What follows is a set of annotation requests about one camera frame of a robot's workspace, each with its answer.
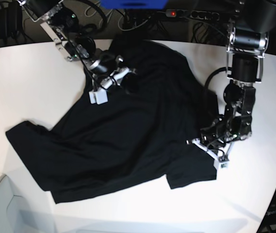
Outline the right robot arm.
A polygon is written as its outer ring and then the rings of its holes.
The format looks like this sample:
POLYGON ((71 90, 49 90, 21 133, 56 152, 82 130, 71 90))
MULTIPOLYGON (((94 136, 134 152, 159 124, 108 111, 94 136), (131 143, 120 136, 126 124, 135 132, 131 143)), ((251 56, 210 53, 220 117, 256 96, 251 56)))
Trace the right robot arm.
POLYGON ((136 69, 127 67, 121 55, 96 48, 92 36, 108 25, 105 13, 96 4, 83 1, 101 16, 100 27, 81 25, 77 15, 61 0, 20 0, 18 3, 34 22, 42 21, 41 27, 67 61, 81 62, 86 78, 96 91, 111 92, 117 88, 127 93, 138 91, 136 69))

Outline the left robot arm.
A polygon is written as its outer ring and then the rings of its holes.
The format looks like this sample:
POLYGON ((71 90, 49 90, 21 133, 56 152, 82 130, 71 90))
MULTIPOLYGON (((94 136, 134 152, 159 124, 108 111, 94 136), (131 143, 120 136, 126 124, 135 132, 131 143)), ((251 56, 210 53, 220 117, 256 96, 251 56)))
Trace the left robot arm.
POLYGON ((248 139, 251 134, 252 111, 256 99, 255 83, 261 83, 263 59, 268 49, 269 33, 276 27, 276 0, 246 0, 241 14, 230 22, 227 33, 227 59, 231 64, 214 71, 205 82, 203 109, 212 119, 211 124, 200 129, 196 145, 217 161, 226 164, 228 152, 236 141, 248 139), (223 97, 224 114, 214 114, 208 107, 208 87, 219 72, 229 78, 223 97))

